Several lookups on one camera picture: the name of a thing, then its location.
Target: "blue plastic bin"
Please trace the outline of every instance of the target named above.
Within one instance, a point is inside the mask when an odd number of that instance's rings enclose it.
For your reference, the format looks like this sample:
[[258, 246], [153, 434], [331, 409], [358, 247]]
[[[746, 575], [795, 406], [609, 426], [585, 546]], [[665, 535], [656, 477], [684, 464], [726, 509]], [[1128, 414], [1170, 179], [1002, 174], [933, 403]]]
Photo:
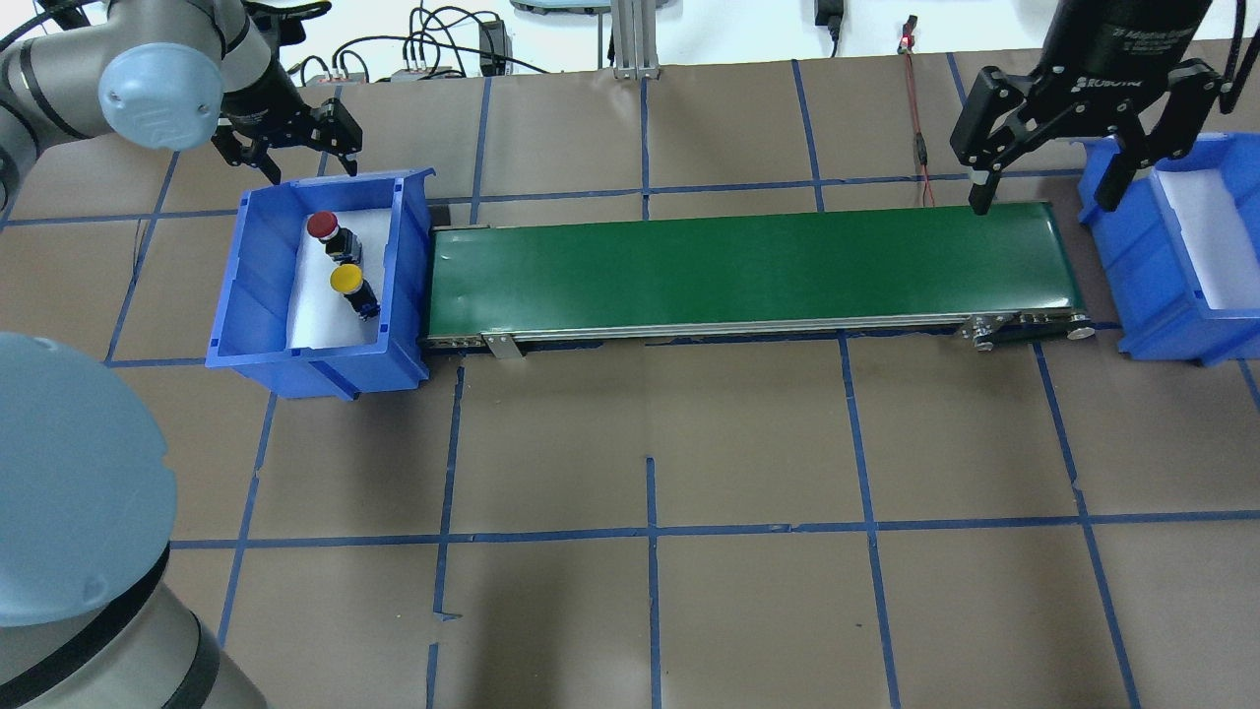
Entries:
[[[428, 285], [432, 169], [325, 176], [255, 189], [241, 199], [205, 366], [228, 368], [278, 397], [338, 397], [416, 389], [428, 379], [417, 337]], [[320, 209], [391, 209], [377, 340], [289, 348], [289, 302], [302, 224]]]
[[[1080, 191], [1081, 223], [1094, 230], [1124, 325], [1120, 350], [1134, 360], [1201, 360], [1205, 365], [1260, 358], [1260, 309], [1208, 306], [1181, 223], [1158, 180], [1135, 180], [1115, 212], [1099, 208], [1094, 191], [1118, 150], [1111, 139], [1086, 144], [1089, 161]], [[1260, 253], [1257, 165], [1260, 135], [1215, 133], [1200, 136], [1189, 155], [1162, 160], [1155, 170], [1220, 170]]]

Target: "brown paper floor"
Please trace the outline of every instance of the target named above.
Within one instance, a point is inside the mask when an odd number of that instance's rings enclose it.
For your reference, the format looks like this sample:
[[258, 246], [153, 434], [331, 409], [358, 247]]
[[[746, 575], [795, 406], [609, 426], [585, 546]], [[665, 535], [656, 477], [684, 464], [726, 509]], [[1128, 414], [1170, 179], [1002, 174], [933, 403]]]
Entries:
[[[940, 203], [966, 196], [960, 89], [1036, 57], [916, 58]], [[436, 166], [456, 223], [915, 207], [898, 62], [340, 94], [363, 167]], [[1210, 127], [1260, 130], [1257, 106]], [[340, 169], [278, 159], [286, 178]], [[1050, 145], [999, 198], [1053, 203], [1113, 321], [1075, 219], [1082, 161]], [[209, 147], [50, 150], [5, 215], [0, 329], [91, 353], [152, 409], [180, 484], [168, 582], [276, 706], [1260, 696], [1255, 363], [1130, 363], [1115, 329], [984, 356], [932, 334], [610, 341], [277, 403], [202, 368], [236, 200], [260, 185]]]

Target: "conveyor belt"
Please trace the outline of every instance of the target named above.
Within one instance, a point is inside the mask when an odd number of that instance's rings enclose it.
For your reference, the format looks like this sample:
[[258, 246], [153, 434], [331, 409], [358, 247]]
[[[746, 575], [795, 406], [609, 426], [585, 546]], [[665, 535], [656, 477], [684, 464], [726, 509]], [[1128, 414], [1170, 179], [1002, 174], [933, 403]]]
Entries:
[[1084, 319], [1047, 204], [436, 233], [431, 345]]

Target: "power adapter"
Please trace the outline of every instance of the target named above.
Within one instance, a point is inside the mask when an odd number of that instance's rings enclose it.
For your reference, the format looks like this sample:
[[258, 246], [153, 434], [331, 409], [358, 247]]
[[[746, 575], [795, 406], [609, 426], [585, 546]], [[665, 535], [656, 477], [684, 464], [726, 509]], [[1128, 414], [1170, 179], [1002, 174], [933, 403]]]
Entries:
[[829, 26], [832, 18], [844, 19], [844, 0], [814, 0], [814, 24]]
[[840, 24], [844, 23], [844, 0], [814, 0], [814, 25], [825, 26], [832, 35], [832, 55], [840, 45]]
[[503, 20], [481, 23], [481, 76], [503, 76], [508, 73], [508, 57], [512, 55], [512, 39]]

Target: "white wall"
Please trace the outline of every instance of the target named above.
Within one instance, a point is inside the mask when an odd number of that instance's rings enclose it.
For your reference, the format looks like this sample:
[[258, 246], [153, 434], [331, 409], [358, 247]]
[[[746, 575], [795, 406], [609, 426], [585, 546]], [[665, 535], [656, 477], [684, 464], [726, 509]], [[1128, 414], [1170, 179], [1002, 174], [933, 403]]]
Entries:
[[[306, 24], [307, 42], [285, 48], [281, 58], [286, 65], [307, 54], [326, 59], [346, 39], [406, 34], [407, 11], [416, 1], [334, 0], [328, 15]], [[447, 1], [469, 10], [500, 13], [508, 23], [514, 54], [548, 71], [596, 68], [611, 31], [606, 21], [601, 45], [595, 18], [534, 15], [513, 9], [508, 0]], [[441, 4], [442, 0], [426, 0], [428, 8]], [[1041, 47], [1056, 5], [1057, 0], [848, 0], [840, 54], [895, 53], [901, 24], [911, 13], [919, 15], [917, 49], [924, 53]], [[1250, 35], [1255, 18], [1260, 16], [1260, 0], [1250, 0], [1249, 5]], [[660, 60], [663, 64], [735, 63], [825, 57], [830, 38], [824, 28], [814, 26], [813, 10], [813, 0], [669, 0], [658, 13]], [[16, 26], [30, 15], [29, 3], [5, 3], [0, 8], [0, 25]], [[93, 10], [92, 15], [97, 18], [100, 13]], [[48, 28], [55, 31], [52, 23]], [[1234, 3], [1216, 0], [1198, 37], [1226, 38], [1232, 29]], [[457, 44], [478, 47], [471, 23], [452, 31]], [[372, 42], [355, 49], [368, 60], [373, 78], [402, 68], [401, 43]], [[475, 73], [475, 57], [467, 55], [466, 60], [470, 73]]]

